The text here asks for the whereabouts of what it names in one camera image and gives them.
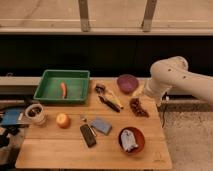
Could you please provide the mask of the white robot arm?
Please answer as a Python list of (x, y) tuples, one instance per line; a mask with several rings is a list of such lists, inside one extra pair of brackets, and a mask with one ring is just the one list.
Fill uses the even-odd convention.
[(133, 97), (146, 95), (160, 106), (165, 93), (176, 87), (213, 106), (213, 76), (189, 72), (184, 57), (158, 60), (151, 65), (150, 74), (151, 77), (134, 91)]

